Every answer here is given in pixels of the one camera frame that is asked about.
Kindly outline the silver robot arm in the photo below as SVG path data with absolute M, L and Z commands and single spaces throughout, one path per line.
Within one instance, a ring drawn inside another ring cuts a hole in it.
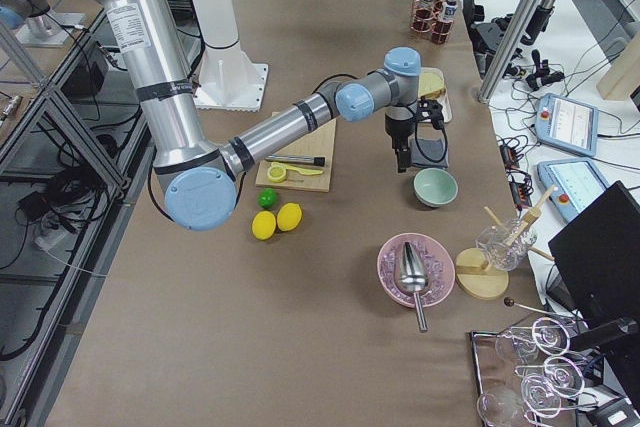
M 232 0 L 192 0 L 203 47 L 200 77 L 189 64 L 167 0 L 93 0 L 107 17 L 157 148 L 154 172 L 168 217 L 195 231 L 226 222 L 238 195 L 236 179 L 255 164 L 323 124 L 385 114 L 400 168 L 410 162 L 415 130 L 419 53 L 390 50 L 383 66 L 347 82 L 323 82 L 309 97 L 223 144 L 209 141 L 198 108 L 256 110 L 268 68 L 242 50 Z

